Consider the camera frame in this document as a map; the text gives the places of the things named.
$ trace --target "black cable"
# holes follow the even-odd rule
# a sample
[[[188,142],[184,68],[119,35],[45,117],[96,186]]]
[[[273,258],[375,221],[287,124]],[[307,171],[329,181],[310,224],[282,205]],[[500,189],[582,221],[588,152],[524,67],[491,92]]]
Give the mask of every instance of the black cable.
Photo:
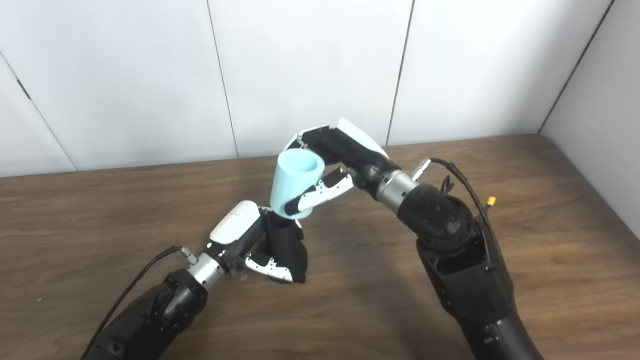
[[[474,204],[476,204],[478,211],[480,211],[480,216],[482,217],[484,224],[487,226],[487,228],[491,232],[491,235],[493,236],[493,238],[497,240],[497,238],[495,237],[495,232],[493,231],[493,226],[491,226],[491,222],[489,222],[489,216],[487,215],[486,210],[482,205],[482,202],[480,202],[480,199],[478,199],[478,195],[476,194],[474,189],[471,187],[471,184],[469,184],[469,180],[467,180],[464,174],[462,174],[462,172],[453,163],[450,163],[448,161],[432,158],[431,162],[440,164],[445,168],[447,168],[447,170],[450,173],[452,173],[453,176],[455,176],[462,183],[462,185],[464,185],[464,187],[469,192],[469,195],[471,195],[471,199],[474,201]]]
[[[133,287],[138,283],[138,281],[140,281],[140,279],[142,279],[142,277],[149,271],[151,266],[154,266],[155,263],[157,263],[158,261],[160,261],[160,260],[166,258],[167,256],[173,254],[174,252],[180,251],[180,249],[182,249],[181,246],[172,246],[169,249],[166,249],[165,251],[162,251],[153,260],[151,260],[151,262],[149,264],[147,264],[144,269],[142,269],[140,274],[138,274],[138,276],[136,276],[136,278],[133,279],[133,281],[129,284],[129,286],[124,290],[122,295],[113,304],[113,306],[111,307],[111,309],[107,313],[107,316],[104,317],[104,320],[102,321],[100,326],[98,326],[98,329],[95,331],[95,334],[91,338],[91,341],[89,341],[89,345],[86,346],[86,349],[84,350],[84,352],[83,352],[82,356],[80,357],[80,359],[84,359],[89,354],[89,351],[91,351],[91,348],[93,347],[93,344],[95,343],[95,340],[98,338],[98,336],[100,335],[102,330],[104,330],[104,327],[107,326],[107,323],[109,322],[109,319],[111,319],[111,317],[113,316],[113,313],[116,312],[116,310],[118,309],[118,306],[120,306],[120,304],[122,303],[124,298],[129,294],[131,289],[133,289]]]

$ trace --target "wood grain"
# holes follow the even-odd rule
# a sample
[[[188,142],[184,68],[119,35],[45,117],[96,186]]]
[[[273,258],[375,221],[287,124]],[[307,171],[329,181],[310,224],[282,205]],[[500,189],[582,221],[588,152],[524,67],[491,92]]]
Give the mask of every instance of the wood grain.
[[[640,243],[548,140],[388,153],[407,171],[425,157],[453,161],[482,198],[498,198],[490,216],[547,359],[640,358]],[[174,244],[199,251],[240,200],[268,204],[274,169],[275,158],[254,158],[0,179],[0,357],[77,359],[144,264]],[[434,166],[422,180],[444,174]],[[303,226],[305,285],[226,279],[163,358],[472,358],[414,236],[381,204],[353,190]],[[182,266],[166,259],[132,295]]]

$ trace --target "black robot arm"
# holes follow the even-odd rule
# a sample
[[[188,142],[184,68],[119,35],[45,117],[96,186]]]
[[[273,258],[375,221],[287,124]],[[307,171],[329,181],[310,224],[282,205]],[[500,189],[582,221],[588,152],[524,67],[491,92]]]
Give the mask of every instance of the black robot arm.
[[[296,221],[281,218],[250,201],[241,202],[211,232],[211,240],[200,257],[182,247],[172,247],[149,263],[112,307],[81,359],[159,359],[202,312],[212,287],[225,274],[249,268],[277,282],[304,283],[307,251],[302,238]],[[107,325],[117,305],[142,275],[156,261],[180,250],[191,265],[169,274]]]
[[[294,147],[314,151],[327,163],[342,163],[347,169],[327,175],[288,203],[285,210],[290,215],[352,187],[365,190],[417,235],[418,254],[438,298],[459,323],[476,359],[543,359],[516,310],[513,281],[487,211],[452,163],[425,160],[409,176],[344,119],[336,128],[324,126],[300,133],[287,148]],[[448,177],[440,190],[417,182],[431,163],[445,166],[458,178],[471,194],[478,217],[473,217],[463,201],[449,195],[452,184]],[[340,190],[335,189],[337,183],[342,184]],[[332,190],[337,195],[327,196]]]

